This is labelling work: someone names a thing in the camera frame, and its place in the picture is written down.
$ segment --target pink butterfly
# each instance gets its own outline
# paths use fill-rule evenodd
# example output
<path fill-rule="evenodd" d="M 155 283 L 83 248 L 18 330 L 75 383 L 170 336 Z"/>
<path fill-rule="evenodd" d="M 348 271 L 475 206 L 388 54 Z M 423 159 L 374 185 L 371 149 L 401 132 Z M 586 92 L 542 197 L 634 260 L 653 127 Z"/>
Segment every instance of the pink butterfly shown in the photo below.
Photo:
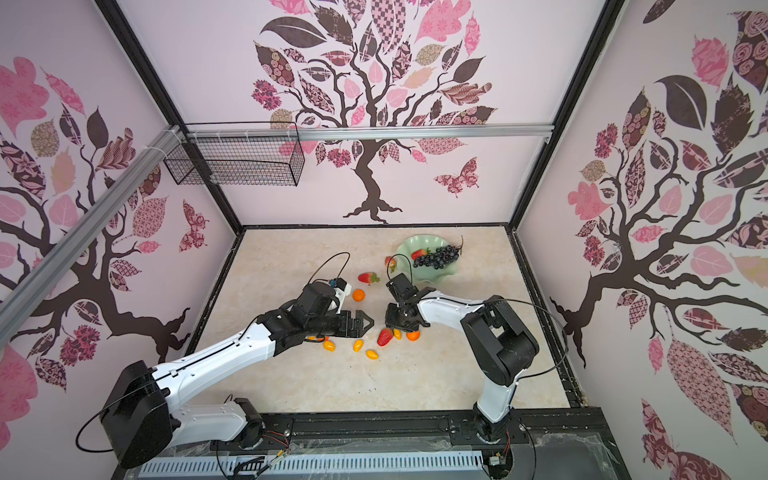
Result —
<path fill-rule="evenodd" d="M 458 192 L 464 190 L 464 185 L 467 187 L 477 187 L 478 176 L 475 174 L 475 170 L 478 169 L 477 157 L 472 158 L 464 165 L 462 172 L 455 177 L 453 175 L 439 175 L 435 177 L 435 181 L 441 185 L 448 187 L 448 192 L 454 194 L 458 198 Z"/>
<path fill-rule="evenodd" d="M 181 243 L 179 243 L 179 251 L 183 252 L 189 250 L 192 247 L 200 248 L 205 245 L 205 236 L 200 232 L 205 228 L 206 222 L 203 214 L 196 214 L 194 208 L 184 200 L 184 216 L 187 218 L 187 223 L 190 224 L 190 229 L 181 237 Z"/>

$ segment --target silver metal bar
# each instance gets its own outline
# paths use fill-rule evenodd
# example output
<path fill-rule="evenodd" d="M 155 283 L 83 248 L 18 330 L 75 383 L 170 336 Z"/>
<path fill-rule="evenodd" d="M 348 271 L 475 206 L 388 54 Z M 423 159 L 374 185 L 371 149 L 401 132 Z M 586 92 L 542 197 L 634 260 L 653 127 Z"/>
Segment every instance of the silver metal bar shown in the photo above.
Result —
<path fill-rule="evenodd" d="M 43 261 L 11 292 L 0 306 L 0 348 L 4 347 L 22 324 L 35 311 L 38 304 L 69 271 L 88 244 L 125 204 L 147 175 L 178 144 L 178 127 L 168 127 L 131 162 L 112 187 L 96 201 Z"/>
<path fill-rule="evenodd" d="M 189 125 L 190 140 L 195 138 L 272 137 L 295 135 L 295 130 L 283 128 L 254 130 L 211 130 L 207 124 L 204 130 L 194 130 L 198 125 Z M 548 137 L 552 124 L 485 124 L 485 125 L 439 125 L 431 127 L 351 127 L 351 128 L 302 128 L 300 140 L 376 140 L 383 138 L 441 138 L 441 137 Z"/>

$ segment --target pink wall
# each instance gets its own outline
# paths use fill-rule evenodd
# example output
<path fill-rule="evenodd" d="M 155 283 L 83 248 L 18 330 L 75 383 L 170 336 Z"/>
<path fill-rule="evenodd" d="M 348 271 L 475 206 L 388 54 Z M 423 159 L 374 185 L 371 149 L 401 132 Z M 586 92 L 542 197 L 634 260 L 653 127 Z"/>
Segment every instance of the pink wall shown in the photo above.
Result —
<path fill-rule="evenodd" d="M 629 2 L 521 226 L 633 478 L 766 476 L 767 38 Z"/>
<path fill-rule="evenodd" d="M 0 45 L 7 296 L 165 122 L 88 0 L 4 5 Z M 0 352 L 4 477 L 111 474 L 114 456 L 79 452 L 75 434 L 127 364 L 181 354 L 232 240 L 204 187 L 162 165 L 142 184 Z M 91 427 L 83 445 L 107 448 Z"/>
<path fill-rule="evenodd" d="M 302 127 L 353 127 L 411 125 L 422 115 L 429 115 L 425 124 L 548 123 L 603 2 L 124 0 L 121 5 L 186 121 L 274 118 Z M 296 30 L 285 28 L 290 22 L 317 34 L 294 35 Z M 333 25 L 340 33 L 329 33 Z M 350 60 L 355 49 L 362 51 L 360 45 L 374 43 L 382 47 L 380 61 L 367 53 Z M 332 70 L 336 88 L 333 77 L 323 77 Z M 321 151 L 316 142 L 304 142 L 298 187 L 224 190 L 248 224 L 508 221 L 541 138 L 453 140 L 443 142 L 445 147 L 409 139 L 366 142 L 359 157 L 353 141 L 321 143 Z M 381 158 L 382 146 L 397 159 Z M 473 158 L 477 182 L 460 175 Z"/>

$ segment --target green bowl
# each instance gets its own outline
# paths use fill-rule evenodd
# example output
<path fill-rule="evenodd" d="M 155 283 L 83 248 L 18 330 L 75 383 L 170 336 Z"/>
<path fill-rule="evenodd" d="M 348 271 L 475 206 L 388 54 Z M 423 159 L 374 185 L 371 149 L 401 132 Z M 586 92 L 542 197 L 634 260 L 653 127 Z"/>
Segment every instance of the green bowl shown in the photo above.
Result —
<path fill-rule="evenodd" d="M 436 237 L 434 235 L 416 235 L 414 237 L 410 237 L 405 242 L 403 242 L 399 247 L 397 247 L 397 252 L 401 255 L 405 255 L 408 257 L 408 261 L 413 265 L 413 259 L 411 258 L 411 253 L 416 252 L 417 250 L 427 249 L 429 248 L 430 251 L 434 252 L 435 248 L 437 247 L 444 247 L 445 245 L 449 245 L 450 242 L 448 242 L 445 239 L 442 239 L 440 237 Z M 409 267 L 408 262 L 406 262 L 406 259 L 402 257 L 395 257 L 395 260 L 397 260 L 397 267 L 396 270 L 398 272 L 403 272 L 408 276 L 409 273 Z M 453 275 L 454 273 L 458 272 L 458 260 L 456 260 L 453 263 L 450 263 L 445 268 L 435 270 L 435 268 L 431 266 L 419 266 L 419 267 L 413 267 L 413 283 L 438 283 L 440 280 L 442 280 L 444 277 L 448 275 Z"/>

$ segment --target wire basket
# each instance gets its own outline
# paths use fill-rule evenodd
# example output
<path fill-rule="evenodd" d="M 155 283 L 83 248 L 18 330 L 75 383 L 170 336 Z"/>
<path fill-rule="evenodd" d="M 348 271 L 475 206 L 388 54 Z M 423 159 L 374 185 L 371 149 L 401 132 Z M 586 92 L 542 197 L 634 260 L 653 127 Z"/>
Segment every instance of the wire basket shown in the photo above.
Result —
<path fill-rule="evenodd" d="M 304 153 L 296 123 L 249 123 L 268 123 L 271 128 L 285 130 L 268 135 L 254 131 L 245 136 L 238 131 L 188 134 L 187 141 L 165 158 L 176 183 L 199 185 L 208 179 L 219 185 L 298 185 Z"/>

